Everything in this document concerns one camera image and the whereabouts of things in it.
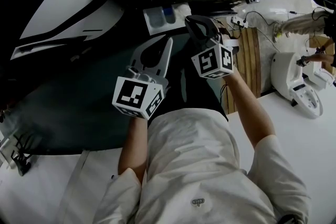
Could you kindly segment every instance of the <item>shoe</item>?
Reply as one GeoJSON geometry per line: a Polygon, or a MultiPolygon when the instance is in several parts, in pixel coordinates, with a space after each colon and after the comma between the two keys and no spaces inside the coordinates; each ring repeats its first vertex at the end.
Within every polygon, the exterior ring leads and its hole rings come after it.
{"type": "Polygon", "coordinates": [[[305,56],[302,56],[301,59],[296,61],[296,64],[300,67],[305,67],[307,65],[305,58],[306,58],[305,56]]]}
{"type": "Polygon", "coordinates": [[[282,33],[280,30],[280,25],[274,24],[273,27],[273,42],[276,43],[278,42],[278,39],[281,37],[282,33]]]}

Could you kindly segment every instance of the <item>concrete floor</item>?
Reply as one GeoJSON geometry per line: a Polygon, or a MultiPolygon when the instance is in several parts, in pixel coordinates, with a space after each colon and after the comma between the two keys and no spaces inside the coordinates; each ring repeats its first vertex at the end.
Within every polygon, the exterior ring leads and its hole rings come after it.
{"type": "MultiPolygon", "coordinates": [[[[287,20],[287,12],[291,10],[297,13],[311,13],[313,9],[311,0],[260,0],[259,3],[243,4],[235,8],[241,18],[245,18],[247,12],[254,10],[261,13],[268,23],[274,20],[278,22],[287,20]]],[[[264,20],[256,13],[248,14],[247,21],[249,26],[258,27],[272,40],[273,25],[267,26],[264,20]]],[[[270,64],[274,53],[277,51],[261,32],[258,32],[258,35],[261,61],[261,92],[264,92],[271,88],[270,64]]],[[[304,43],[307,38],[308,35],[292,34],[289,38],[285,36],[280,38],[275,45],[281,52],[296,51],[301,55],[305,55],[306,48],[304,43]]]]}

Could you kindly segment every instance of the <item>black pants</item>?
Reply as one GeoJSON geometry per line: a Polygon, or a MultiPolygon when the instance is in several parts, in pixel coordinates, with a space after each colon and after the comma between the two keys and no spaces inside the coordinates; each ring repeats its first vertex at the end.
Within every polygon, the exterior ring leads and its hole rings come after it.
{"type": "Polygon", "coordinates": [[[228,118],[219,103],[216,94],[206,82],[206,79],[198,76],[198,73],[189,58],[184,66],[184,74],[186,79],[186,94],[187,102],[183,101],[181,91],[181,71],[170,67],[167,72],[167,79],[171,88],[168,90],[166,98],[162,101],[159,107],[148,121],[148,126],[151,122],[160,115],[183,108],[202,108],[216,110],[221,113],[226,120],[228,118]]]}

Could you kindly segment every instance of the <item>shirt sleeve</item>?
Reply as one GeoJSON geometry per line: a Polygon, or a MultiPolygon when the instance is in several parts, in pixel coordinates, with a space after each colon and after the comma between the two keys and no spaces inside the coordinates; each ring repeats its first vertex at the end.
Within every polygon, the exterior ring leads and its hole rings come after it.
{"type": "Polygon", "coordinates": [[[140,195],[141,184],[128,168],[108,184],[93,223],[126,224],[137,210],[140,195]]]}
{"type": "Polygon", "coordinates": [[[268,196],[279,218],[293,214],[299,223],[308,222],[311,199],[285,159],[275,135],[257,144],[248,177],[268,196]]]}

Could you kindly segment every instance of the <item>shirt logo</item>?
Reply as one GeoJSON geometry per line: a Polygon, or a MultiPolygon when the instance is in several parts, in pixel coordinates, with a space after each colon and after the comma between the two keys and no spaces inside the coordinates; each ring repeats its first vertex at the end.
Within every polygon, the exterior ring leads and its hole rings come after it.
{"type": "Polygon", "coordinates": [[[192,205],[196,205],[197,207],[201,207],[201,204],[205,203],[205,199],[194,199],[191,201],[192,205]]]}

